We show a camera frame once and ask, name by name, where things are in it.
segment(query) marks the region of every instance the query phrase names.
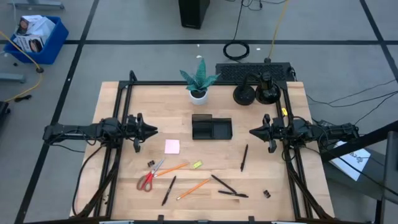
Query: scissors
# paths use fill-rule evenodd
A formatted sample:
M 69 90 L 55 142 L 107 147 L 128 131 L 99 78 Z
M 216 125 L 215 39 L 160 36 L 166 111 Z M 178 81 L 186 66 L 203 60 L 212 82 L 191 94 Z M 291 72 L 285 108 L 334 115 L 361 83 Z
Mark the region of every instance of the scissors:
M 154 174 L 162 165 L 164 159 L 162 159 L 147 175 L 143 175 L 137 183 L 137 190 L 144 190 L 145 192 L 150 192 L 152 190 L 152 179 Z

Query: blue bin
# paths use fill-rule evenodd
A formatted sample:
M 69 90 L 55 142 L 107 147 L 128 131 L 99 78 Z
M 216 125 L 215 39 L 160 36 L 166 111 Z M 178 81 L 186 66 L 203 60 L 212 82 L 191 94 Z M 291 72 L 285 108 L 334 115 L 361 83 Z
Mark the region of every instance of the blue bin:
M 55 16 L 46 16 L 50 19 L 54 24 L 54 30 L 52 31 L 50 37 L 47 39 L 47 42 L 44 43 L 44 48 L 39 53 L 28 53 L 27 55 L 31 56 L 33 60 L 35 60 L 39 64 L 52 65 L 57 58 L 58 53 L 60 52 L 63 43 L 68 37 L 69 31 L 61 22 L 61 18 Z M 24 54 L 19 52 L 11 43 L 8 43 L 4 46 L 4 51 L 12 54 L 16 59 L 20 60 L 24 63 L 32 63 Z

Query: red scissors handle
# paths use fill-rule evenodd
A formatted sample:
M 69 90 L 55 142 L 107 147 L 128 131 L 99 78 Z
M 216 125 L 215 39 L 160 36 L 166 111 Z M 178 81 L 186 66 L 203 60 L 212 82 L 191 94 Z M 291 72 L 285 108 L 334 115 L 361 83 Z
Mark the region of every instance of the red scissors handle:
M 143 175 L 137 183 L 137 190 L 144 190 L 145 192 L 150 192 L 152 190 L 152 179 L 154 175 L 150 172 L 147 175 Z

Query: gray floor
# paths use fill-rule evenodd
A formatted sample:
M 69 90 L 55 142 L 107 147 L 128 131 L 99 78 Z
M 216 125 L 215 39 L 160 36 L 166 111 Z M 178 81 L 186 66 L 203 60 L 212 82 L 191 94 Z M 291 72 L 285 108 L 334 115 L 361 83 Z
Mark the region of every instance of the gray floor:
M 0 1 L 0 28 L 13 30 L 12 7 Z M 398 2 L 367 0 L 367 4 L 386 40 L 398 40 L 396 24 Z M 17 15 L 44 14 L 60 16 L 70 31 L 69 40 L 78 40 L 83 32 L 93 0 L 63 1 L 64 11 L 25 11 Z M 269 40 L 283 4 L 265 4 L 262 11 L 243 9 L 237 39 Z M 88 40 L 176 40 L 231 39 L 239 12 L 239 1 L 213 0 L 201 30 L 180 25 L 177 0 L 100 0 Z M 377 40 L 357 0 L 291 1 L 280 27 L 279 40 Z M 261 62 L 270 45 L 251 45 L 243 62 Z M 44 66 L 45 78 L 32 92 L 30 101 L 11 104 L 12 114 L 0 135 L 0 217 L 2 223 L 13 223 L 21 204 L 33 167 L 42 146 L 42 133 L 50 123 L 77 45 L 64 45 L 54 65 Z M 88 124 L 93 119 L 100 84 L 103 81 L 127 79 L 134 70 L 140 80 L 181 80 L 179 70 L 194 70 L 197 55 L 206 59 L 209 73 L 216 63 L 229 62 L 218 44 L 173 45 L 85 45 L 63 107 L 60 123 Z M 388 46 L 398 60 L 398 46 Z M 231 48 L 232 52 L 242 49 Z M 317 100 L 331 101 L 364 88 L 393 80 L 394 76 L 379 45 L 276 45 L 274 62 L 290 62 L 306 92 Z M 0 57 L 0 72 L 23 73 L 25 84 L 0 82 L 0 100 L 34 85 L 38 76 L 33 65 L 18 63 L 12 55 Z M 398 88 L 391 83 L 366 92 L 341 104 Z M 349 108 L 311 105 L 315 119 L 332 123 L 355 122 L 380 100 Z M 378 110 L 358 123 L 360 133 L 367 133 L 396 120 L 398 97 L 392 97 Z M 84 150 L 82 142 L 65 145 Z M 381 153 L 385 144 L 372 149 Z M 27 212 L 26 222 L 66 218 L 69 215 L 73 189 L 82 154 L 51 147 L 39 183 Z M 336 216 L 344 220 L 370 221 L 376 202 L 333 182 L 328 183 Z

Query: pink sticky note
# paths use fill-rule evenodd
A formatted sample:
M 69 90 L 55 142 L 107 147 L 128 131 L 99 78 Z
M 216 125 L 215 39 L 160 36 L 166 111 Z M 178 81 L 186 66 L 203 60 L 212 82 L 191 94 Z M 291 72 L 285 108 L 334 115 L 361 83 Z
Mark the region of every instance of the pink sticky note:
M 166 154 L 179 154 L 180 153 L 180 140 L 166 139 L 166 146 L 164 149 Z

